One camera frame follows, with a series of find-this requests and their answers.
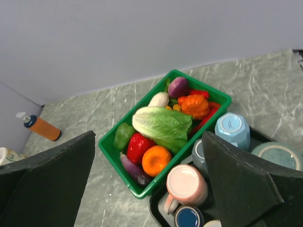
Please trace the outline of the white ceramic mug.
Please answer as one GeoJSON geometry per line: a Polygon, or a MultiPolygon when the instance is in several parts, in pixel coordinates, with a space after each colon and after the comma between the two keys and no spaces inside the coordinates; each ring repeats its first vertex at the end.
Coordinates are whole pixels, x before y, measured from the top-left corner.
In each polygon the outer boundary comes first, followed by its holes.
{"type": "Polygon", "coordinates": [[[206,222],[203,227],[222,227],[220,220],[211,220],[206,222]]]}

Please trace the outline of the pink ceramic mug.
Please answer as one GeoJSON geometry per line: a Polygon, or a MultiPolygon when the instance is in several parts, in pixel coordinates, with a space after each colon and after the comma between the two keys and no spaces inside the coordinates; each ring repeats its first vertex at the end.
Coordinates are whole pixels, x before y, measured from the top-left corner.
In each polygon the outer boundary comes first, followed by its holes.
{"type": "Polygon", "coordinates": [[[167,176],[168,197],[164,204],[167,214],[173,213],[178,205],[202,205],[208,196],[208,185],[194,167],[181,164],[171,169],[167,176]]]}

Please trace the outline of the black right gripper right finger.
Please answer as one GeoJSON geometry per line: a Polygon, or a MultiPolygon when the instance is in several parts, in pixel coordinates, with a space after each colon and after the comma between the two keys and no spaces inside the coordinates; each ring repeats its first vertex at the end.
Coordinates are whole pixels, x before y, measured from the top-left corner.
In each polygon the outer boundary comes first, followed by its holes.
{"type": "Polygon", "coordinates": [[[202,136],[207,170],[224,227],[301,227],[303,173],[266,161],[210,131],[202,136]]]}

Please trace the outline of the dark blue glazed mug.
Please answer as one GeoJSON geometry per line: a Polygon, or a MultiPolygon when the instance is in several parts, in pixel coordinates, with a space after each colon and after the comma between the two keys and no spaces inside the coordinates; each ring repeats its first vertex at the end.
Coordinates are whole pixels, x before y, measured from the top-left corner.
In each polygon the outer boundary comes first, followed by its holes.
{"type": "Polygon", "coordinates": [[[205,224],[202,212],[193,206],[181,206],[174,215],[176,227],[202,227],[205,224]]]}

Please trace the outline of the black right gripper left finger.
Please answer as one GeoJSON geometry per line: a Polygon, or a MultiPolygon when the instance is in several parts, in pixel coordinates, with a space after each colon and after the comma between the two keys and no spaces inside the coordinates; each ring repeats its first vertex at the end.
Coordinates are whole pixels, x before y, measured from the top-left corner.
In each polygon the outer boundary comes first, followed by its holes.
{"type": "Polygon", "coordinates": [[[1,166],[0,225],[74,226],[94,157],[95,133],[88,131],[1,166]]]}

